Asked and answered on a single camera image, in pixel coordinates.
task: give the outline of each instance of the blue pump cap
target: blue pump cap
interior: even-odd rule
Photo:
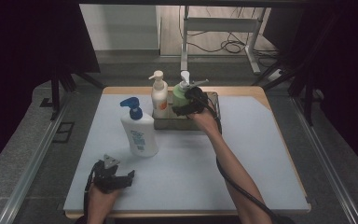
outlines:
[[[120,106],[128,106],[131,109],[131,119],[141,119],[144,115],[142,109],[139,107],[139,99],[137,97],[130,97],[127,100],[121,101]]]

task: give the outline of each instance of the soap dispenser bottle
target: soap dispenser bottle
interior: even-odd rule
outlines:
[[[167,119],[168,118],[168,85],[162,80],[164,74],[161,71],[154,72],[149,79],[155,79],[152,89],[152,103],[153,103],[153,118]]]
[[[180,73],[182,81],[173,87],[172,106],[188,105],[189,100],[185,98],[185,93],[190,89],[190,73],[182,71]]]
[[[121,117],[121,123],[130,142],[131,152],[141,157],[156,155],[158,146],[155,138],[154,119],[142,112],[137,97],[120,102],[120,106],[130,108],[130,113]]]

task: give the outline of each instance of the white pump bottle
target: white pump bottle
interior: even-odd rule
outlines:
[[[162,80],[164,77],[161,71],[154,72],[153,76],[149,79],[155,79],[152,90],[153,102],[153,118],[167,119],[168,118],[168,85]]]
[[[120,106],[128,106],[130,113],[121,117],[121,123],[130,142],[130,150],[141,157],[152,157],[158,153],[158,145],[154,133],[154,119],[142,112],[139,99],[131,97],[120,102]]]

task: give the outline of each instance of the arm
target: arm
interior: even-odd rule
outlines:
[[[109,194],[102,193],[94,184],[89,188],[89,215],[88,224],[101,224],[112,210],[112,207],[120,194],[117,189]]]
[[[237,157],[232,153],[231,149],[223,139],[223,136],[218,131],[212,114],[205,109],[201,114],[191,114],[188,116],[207,134],[212,143],[214,152],[216,153],[216,157],[228,176],[230,176],[230,178],[241,188],[256,197],[258,201],[264,203],[257,185],[243,168]],[[237,207],[241,223],[272,223],[269,215],[257,205],[237,192],[228,183],[226,183],[226,185],[231,199]]]

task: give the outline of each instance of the aluminum rail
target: aluminum rail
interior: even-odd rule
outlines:
[[[324,149],[324,146],[322,145],[318,137],[318,134],[315,132],[313,127],[309,126],[305,117],[303,116],[303,109],[301,103],[298,99],[295,99],[293,97],[291,99],[292,103],[295,106],[298,118],[300,119],[301,124],[312,143],[312,147],[315,150],[316,156],[318,157],[319,162],[324,169],[324,172],[330,182],[331,187],[333,188],[333,191],[335,192],[339,202],[341,203],[341,206],[344,210],[345,215],[348,218],[348,221],[351,224],[358,224],[358,211],[355,203],[353,202],[353,199],[351,198],[351,195],[348,193],[347,189],[339,178],[337,171],[333,166],[333,163],[330,161]]]
[[[34,181],[34,177],[39,170],[40,164],[45,158],[46,152],[48,151],[54,134],[57,132],[57,129],[60,126],[61,120],[68,108],[70,100],[71,94],[66,93],[62,97],[62,108],[57,115],[57,118],[49,124],[48,129],[46,130],[45,135],[39,143],[37,150],[32,155],[25,170],[22,172],[16,187],[13,189],[13,192],[8,198],[7,203],[0,215],[0,224],[13,223],[14,218],[19,212],[21,204],[28,192],[28,189],[31,187],[31,184]]]

